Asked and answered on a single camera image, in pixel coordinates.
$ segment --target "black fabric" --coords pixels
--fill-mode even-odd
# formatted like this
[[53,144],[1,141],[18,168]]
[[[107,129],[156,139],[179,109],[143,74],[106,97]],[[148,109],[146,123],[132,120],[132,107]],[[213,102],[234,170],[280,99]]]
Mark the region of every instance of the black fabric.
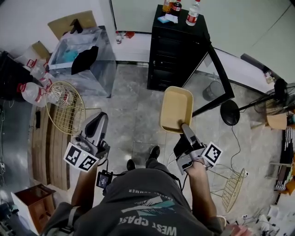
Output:
[[79,53],[73,62],[71,74],[75,75],[84,70],[89,70],[91,65],[95,62],[97,54],[97,46],[93,46],[91,49]]

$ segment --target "person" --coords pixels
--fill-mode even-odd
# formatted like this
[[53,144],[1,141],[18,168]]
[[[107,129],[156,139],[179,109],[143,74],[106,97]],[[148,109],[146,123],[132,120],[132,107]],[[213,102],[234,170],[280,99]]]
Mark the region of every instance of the person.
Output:
[[127,172],[107,186],[101,203],[92,208],[96,169],[81,172],[71,204],[60,203],[44,228],[44,236],[220,235],[206,169],[194,161],[186,169],[193,197],[192,210],[153,147],[146,168],[136,169],[130,159]]

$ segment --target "black drawer unit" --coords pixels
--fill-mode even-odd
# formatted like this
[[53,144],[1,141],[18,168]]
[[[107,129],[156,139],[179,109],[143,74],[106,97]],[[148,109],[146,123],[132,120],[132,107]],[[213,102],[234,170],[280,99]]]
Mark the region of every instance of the black drawer unit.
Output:
[[158,5],[153,21],[147,88],[165,91],[169,86],[183,87],[209,54],[224,87],[224,94],[209,102],[193,115],[212,109],[234,97],[230,82],[210,42],[204,16],[195,26],[186,24],[188,11],[181,10],[178,23],[161,23],[163,5]]

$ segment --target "gray t-shirt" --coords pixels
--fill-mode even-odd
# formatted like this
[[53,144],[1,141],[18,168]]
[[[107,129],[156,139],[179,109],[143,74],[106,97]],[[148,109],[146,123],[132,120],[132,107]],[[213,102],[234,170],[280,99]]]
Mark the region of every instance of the gray t-shirt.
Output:
[[[66,226],[72,206],[61,203],[44,232]],[[156,169],[136,169],[113,180],[102,202],[87,213],[77,214],[75,236],[119,235],[220,235],[217,218],[206,225],[191,213],[177,183]]]

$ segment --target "water bottle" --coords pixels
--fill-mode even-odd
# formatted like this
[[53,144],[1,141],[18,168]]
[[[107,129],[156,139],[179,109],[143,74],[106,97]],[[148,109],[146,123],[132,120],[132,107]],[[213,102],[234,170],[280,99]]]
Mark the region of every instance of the water bottle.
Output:
[[46,91],[38,84],[29,82],[26,84],[19,84],[18,91],[22,93],[23,98],[38,107],[45,107],[47,103]]
[[194,26],[197,22],[198,15],[200,13],[200,1],[201,0],[194,0],[193,5],[189,8],[189,14],[186,19],[186,24]]

